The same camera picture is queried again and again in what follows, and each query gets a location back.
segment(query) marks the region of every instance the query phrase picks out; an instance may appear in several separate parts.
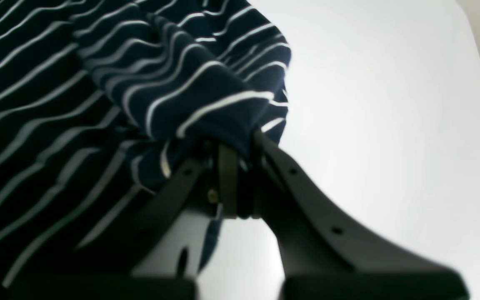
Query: black bracket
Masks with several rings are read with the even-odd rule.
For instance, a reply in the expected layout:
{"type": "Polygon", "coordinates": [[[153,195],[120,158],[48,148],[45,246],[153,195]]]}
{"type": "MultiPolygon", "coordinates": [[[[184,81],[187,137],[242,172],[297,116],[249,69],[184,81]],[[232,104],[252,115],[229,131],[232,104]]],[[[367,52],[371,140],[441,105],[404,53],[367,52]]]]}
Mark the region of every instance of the black bracket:
{"type": "Polygon", "coordinates": [[[220,216],[262,218],[286,276],[279,300],[468,300],[459,274],[398,247],[348,216],[260,129],[247,180],[212,139],[136,215],[10,287],[14,300],[198,300],[205,230],[220,216]]]}

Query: screw hole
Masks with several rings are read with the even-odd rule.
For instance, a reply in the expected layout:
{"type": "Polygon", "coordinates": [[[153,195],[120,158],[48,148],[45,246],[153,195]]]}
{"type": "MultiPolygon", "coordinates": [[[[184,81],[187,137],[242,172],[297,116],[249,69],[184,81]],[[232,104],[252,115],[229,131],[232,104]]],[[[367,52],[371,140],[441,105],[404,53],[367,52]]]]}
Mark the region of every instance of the screw hole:
{"type": "Polygon", "coordinates": [[[177,262],[177,274],[176,277],[182,278],[185,276],[186,265],[188,264],[188,247],[184,247],[179,256],[179,262],[177,262]]]}
{"type": "Polygon", "coordinates": [[[343,234],[343,230],[342,230],[341,228],[333,227],[332,230],[333,230],[333,233],[334,233],[334,234],[338,234],[338,235],[342,235],[342,234],[343,234]]]}

